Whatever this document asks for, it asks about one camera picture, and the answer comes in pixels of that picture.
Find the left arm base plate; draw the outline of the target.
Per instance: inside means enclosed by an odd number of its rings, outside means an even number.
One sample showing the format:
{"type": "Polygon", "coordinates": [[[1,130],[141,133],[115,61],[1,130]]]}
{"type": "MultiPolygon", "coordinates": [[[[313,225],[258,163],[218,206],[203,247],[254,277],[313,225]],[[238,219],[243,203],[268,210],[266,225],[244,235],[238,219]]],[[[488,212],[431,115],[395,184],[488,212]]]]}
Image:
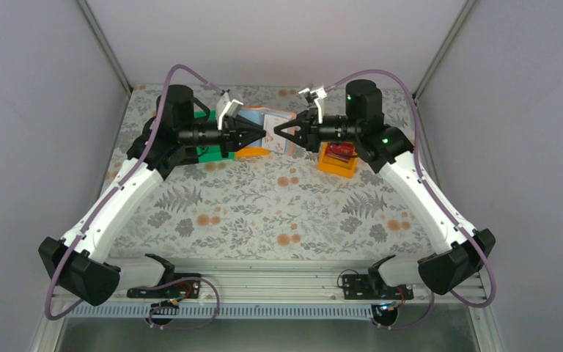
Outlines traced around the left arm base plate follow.
{"type": "Polygon", "coordinates": [[[173,298],[189,298],[197,299],[201,288],[201,274],[197,273],[173,273],[169,279],[164,279],[159,284],[173,282],[184,277],[193,277],[194,279],[184,280],[179,283],[174,283],[168,287],[161,289],[138,289],[131,288],[127,290],[126,296],[128,298],[149,298],[168,300],[173,298]]]}

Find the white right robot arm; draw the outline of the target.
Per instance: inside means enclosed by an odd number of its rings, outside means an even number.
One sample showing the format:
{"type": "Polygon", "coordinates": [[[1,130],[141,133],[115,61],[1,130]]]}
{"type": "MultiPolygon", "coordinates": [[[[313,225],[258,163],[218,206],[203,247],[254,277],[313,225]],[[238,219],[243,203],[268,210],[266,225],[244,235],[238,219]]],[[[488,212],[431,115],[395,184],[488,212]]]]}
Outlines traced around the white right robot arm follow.
{"type": "Polygon", "coordinates": [[[426,173],[407,136],[384,122],[382,92],[373,81],[347,83],[343,115],[323,113],[323,88],[305,89],[302,95],[309,108],[277,125],[275,134],[312,152],[324,142],[353,144],[357,156],[403,198],[429,237],[433,253],[427,257],[390,256],[374,264],[369,272],[376,287],[423,284],[445,295],[482,269],[496,244],[494,234],[478,230],[458,213],[426,173]]]}

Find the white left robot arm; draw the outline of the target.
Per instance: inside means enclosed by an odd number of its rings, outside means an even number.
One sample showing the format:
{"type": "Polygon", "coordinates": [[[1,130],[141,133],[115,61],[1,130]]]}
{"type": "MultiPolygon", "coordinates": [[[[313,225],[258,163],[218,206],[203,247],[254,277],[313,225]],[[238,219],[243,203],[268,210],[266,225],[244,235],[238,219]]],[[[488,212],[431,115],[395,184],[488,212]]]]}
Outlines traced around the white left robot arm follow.
{"type": "Polygon", "coordinates": [[[197,151],[217,147],[223,157],[265,137],[263,127],[240,116],[242,103],[221,94],[217,117],[192,88],[172,84],[157,99],[157,114],[127,151],[110,186],[82,219],[60,239],[46,238],[38,252],[51,278],[80,301],[96,307],[120,290],[147,289],[169,280],[174,266],[155,254],[108,257],[114,241],[140,204],[176,166],[195,161],[197,151]]]}

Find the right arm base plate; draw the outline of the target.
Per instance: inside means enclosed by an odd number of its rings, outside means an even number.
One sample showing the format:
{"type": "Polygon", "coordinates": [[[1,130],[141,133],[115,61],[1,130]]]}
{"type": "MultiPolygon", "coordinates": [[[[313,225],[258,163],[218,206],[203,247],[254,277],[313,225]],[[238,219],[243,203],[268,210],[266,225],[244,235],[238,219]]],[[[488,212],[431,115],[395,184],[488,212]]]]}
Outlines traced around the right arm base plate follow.
{"type": "Polygon", "coordinates": [[[390,287],[374,283],[367,274],[343,274],[338,280],[346,300],[411,300],[413,288],[409,285],[390,287]]]}

